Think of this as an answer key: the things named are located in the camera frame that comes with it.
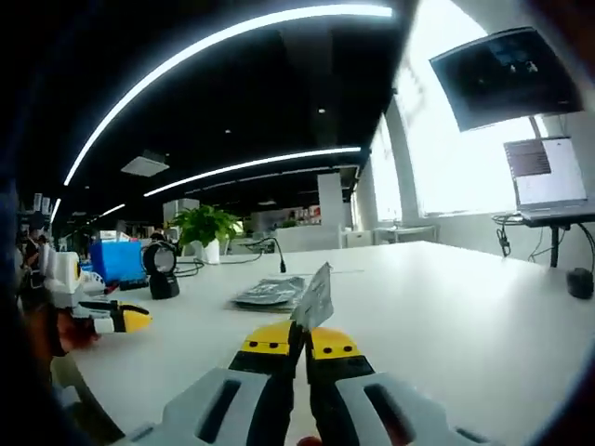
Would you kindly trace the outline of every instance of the small black device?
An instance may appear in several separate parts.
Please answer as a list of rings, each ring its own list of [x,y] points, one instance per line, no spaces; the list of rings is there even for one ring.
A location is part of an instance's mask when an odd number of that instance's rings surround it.
[[[169,299],[179,295],[178,279],[174,274],[176,269],[176,247],[166,242],[150,244],[142,256],[147,274],[149,274],[149,289],[153,299]]]
[[[566,273],[568,293],[578,299],[593,297],[593,273],[588,269],[576,268]]]
[[[430,63],[461,132],[524,116],[583,110],[572,78],[531,27],[488,35]]]

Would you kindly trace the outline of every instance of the computer mouse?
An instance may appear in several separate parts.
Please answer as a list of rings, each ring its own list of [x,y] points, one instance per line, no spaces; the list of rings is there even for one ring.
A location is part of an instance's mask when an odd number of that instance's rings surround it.
[[[568,293],[578,299],[593,297],[593,273],[588,269],[576,268],[566,273]]]

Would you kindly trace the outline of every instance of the green plant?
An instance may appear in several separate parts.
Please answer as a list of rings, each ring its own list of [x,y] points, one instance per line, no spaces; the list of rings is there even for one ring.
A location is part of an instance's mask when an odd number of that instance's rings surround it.
[[[180,244],[186,245],[198,241],[206,247],[215,239],[220,241],[227,237],[233,239],[236,235],[234,225],[237,221],[237,217],[203,204],[194,209],[180,211],[171,221],[170,226],[180,227]]]
[[[296,220],[291,219],[291,220],[286,220],[281,224],[281,228],[294,228],[295,226],[297,226],[298,223],[296,222]]]

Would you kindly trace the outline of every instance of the white flower pot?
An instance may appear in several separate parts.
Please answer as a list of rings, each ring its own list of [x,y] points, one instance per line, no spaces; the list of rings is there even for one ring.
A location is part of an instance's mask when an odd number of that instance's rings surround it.
[[[210,265],[218,265],[219,263],[219,240],[215,239],[203,248],[201,253],[201,260]]]

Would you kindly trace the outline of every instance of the laptop screen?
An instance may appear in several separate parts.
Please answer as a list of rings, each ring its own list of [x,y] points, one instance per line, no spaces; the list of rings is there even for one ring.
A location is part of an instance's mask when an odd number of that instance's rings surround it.
[[[533,139],[504,147],[521,209],[587,199],[571,139]]]

